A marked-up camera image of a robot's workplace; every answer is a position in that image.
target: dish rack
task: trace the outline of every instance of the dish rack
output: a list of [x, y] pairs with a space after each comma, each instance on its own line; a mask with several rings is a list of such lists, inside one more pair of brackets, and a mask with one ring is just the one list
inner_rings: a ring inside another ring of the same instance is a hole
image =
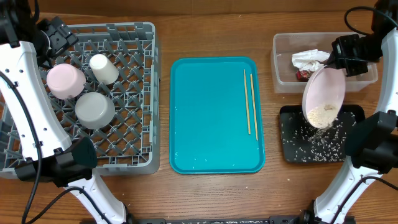
[[[101, 175], [153, 174], [160, 165], [160, 42], [150, 22], [70, 25], [79, 42], [52, 61], [69, 63], [86, 77], [85, 89], [69, 100], [59, 100], [45, 84], [48, 71], [39, 68], [51, 105], [71, 140], [89, 137], [94, 144]], [[118, 68], [110, 85], [98, 83], [89, 67], [95, 54], [104, 54]], [[88, 92], [112, 99], [115, 116], [101, 129], [86, 129], [76, 117], [77, 99]], [[19, 135], [11, 114], [0, 102], [0, 177], [16, 179], [15, 166], [23, 160]]]

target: white tissue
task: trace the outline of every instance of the white tissue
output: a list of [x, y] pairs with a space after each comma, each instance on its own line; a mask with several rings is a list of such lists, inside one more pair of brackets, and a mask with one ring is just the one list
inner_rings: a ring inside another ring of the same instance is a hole
[[324, 62], [329, 59], [330, 54], [320, 50], [308, 50], [292, 55], [292, 63], [294, 67], [300, 71], [315, 72], [319, 68], [323, 67]]

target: black tray with crumbs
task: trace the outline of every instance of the black tray with crumbs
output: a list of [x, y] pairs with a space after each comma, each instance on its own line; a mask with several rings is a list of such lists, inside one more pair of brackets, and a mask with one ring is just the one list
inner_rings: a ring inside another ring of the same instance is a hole
[[279, 131], [285, 160], [298, 164], [344, 161], [346, 136], [364, 119], [362, 107], [343, 105], [333, 126], [319, 131], [304, 118], [301, 105], [283, 106]]

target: pair of chopsticks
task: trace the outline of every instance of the pair of chopsticks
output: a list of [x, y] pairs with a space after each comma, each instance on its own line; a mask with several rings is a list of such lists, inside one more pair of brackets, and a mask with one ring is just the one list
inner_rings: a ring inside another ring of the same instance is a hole
[[[248, 131], [251, 134], [250, 128], [250, 113], [249, 113], [249, 102], [248, 102], [248, 86], [246, 84], [246, 70], [243, 70], [243, 78], [244, 78], [244, 94], [246, 96], [246, 114], [248, 115]], [[256, 139], [259, 140], [259, 136], [257, 133], [257, 116], [256, 116], [256, 102], [254, 101], [254, 88], [253, 88], [253, 75], [250, 74], [250, 82], [251, 82], [251, 96], [253, 98], [253, 110], [254, 110], [254, 129], [256, 130]]]

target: tabletop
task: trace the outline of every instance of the tabletop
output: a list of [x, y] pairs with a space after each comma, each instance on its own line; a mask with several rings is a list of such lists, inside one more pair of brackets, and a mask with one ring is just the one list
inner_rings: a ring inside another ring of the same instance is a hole
[[[301, 94], [275, 94], [272, 85], [272, 38], [284, 32], [348, 32], [343, 12], [230, 14], [215, 16], [80, 17], [63, 16], [67, 24], [149, 21], [155, 24], [162, 44], [160, 81], [160, 169], [152, 175], [104, 177], [112, 193], [136, 218], [202, 219], [264, 218], [298, 215], [333, 180], [342, 163], [293, 165], [283, 160], [278, 129], [279, 110], [299, 105]], [[371, 13], [350, 16], [359, 29], [370, 31]], [[247, 56], [258, 69], [266, 163], [255, 174], [180, 175], [169, 164], [170, 68], [184, 57]], [[346, 94], [345, 103], [373, 114], [379, 81], [357, 93]], [[398, 184], [398, 171], [384, 179]], [[0, 179], [0, 223], [20, 223], [32, 183]], [[32, 218], [62, 189], [39, 184], [30, 210]], [[397, 192], [378, 182], [372, 184], [349, 214], [357, 223], [396, 223]], [[72, 195], [59, 200], [37, 223], [78, 223], [90, 214]]]

